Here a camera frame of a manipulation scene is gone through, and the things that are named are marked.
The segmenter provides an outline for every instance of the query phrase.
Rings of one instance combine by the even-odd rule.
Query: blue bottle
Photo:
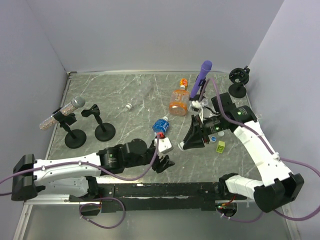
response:
[[[155,133],[165,133],[169,128],[169,119],[168,117],[164,116],[163,118],[158,119],[152,127],[152,130]]]

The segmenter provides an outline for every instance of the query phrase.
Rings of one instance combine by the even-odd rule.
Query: microphone head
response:
[[[86,100],[82,96],[76,96],[74,99],[72,99],[72,105],[75,108],[82,108],[86,104]]]
[[[206,70],[206,71],[210,72],[210,71],[211,71],[211,68],[212,68],[212,62],[209,61],[209,60],[204,61],[204,62],[202,63],[202,65],[201,65],[201,68],[202,68],[203,70]]]

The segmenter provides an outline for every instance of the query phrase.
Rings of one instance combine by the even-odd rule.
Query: purple microphone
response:
[[[193,99],[198,91],[199,91],[199,88],[202,86],[202,84],[204,83],[204,80],[207,76],[207,74],[211,71],[211,68],[212,68],[212,62],[209,61],[209,60],[206,60],[202,63],[201,65],[201,69],[200,69],[200,73],[198,75],[198,77],[196,78],[195,80],[195,84],[192,88],[192,91],[190,93],[190,98]]]

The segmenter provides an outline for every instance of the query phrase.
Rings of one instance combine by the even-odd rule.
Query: gray marble surface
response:
[[[215,77],[220,93],[228,91],[231,82],[225,73],[210,73]],[[72,74],[67,90],[65,103],[69,103],[75,96],[81,95],[86,99],[82,109],[75,111],[77,122],[71,129],[81,129],[87,135],[86,143],[78,149],[65,146],[66,132],[59,128],[55,132],[49,159],[65,159],[88,155],[107,147],[130,142],[140,138],[149,146],[154,133],[152,126],[157,119],[168,116],[170,127],[166,136],[170,138],[174,150],[169,153],[175,165],[157,174],[150,170],[143,178],[136,182],[142,183],[182,183],[182,182],[215,182],[219,177],[228,173],[238,173],[244,177],[260,180],[260,174],[241,142],[228,130],[218,140],[225,142],[222,154],[216,152],[217,143],[210,143],[205,148],[181,151],[178,148],[191,124],[192,112],[185,117],[172,116],[168,112],[172,92],[179,87],[181,78],[189,81],[191,90],[197,74],[190,73],[157,73],[157,74]],[[130,111],[123,111],[124,106],[139,89],[139,84],[146,80],[154,82],[154,88],[145,97],[143,103]],[[205,96],[214,97],[213,85],[209,83]],[[239,107],[248,105],[247,98],[232,98]],[[97,104],[101,111],[103,122],[111,123],[116,129],[114,138],[108,142],[100,142],[95,138],[94,131],[97,122],[93,116],[81,116],[83,109],[89,109]],[[127,168],[121,176],[136,177],[146,166]],[[98,178],[99,183],[121,183],[122,180],[110,176]]]

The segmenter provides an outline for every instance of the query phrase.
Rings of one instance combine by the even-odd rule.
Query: silver microphone head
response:
[[[75,108],[82,108],[86,104],[86,100],[82,96],[76,96],[74,99],[72,99],[72,105]]]

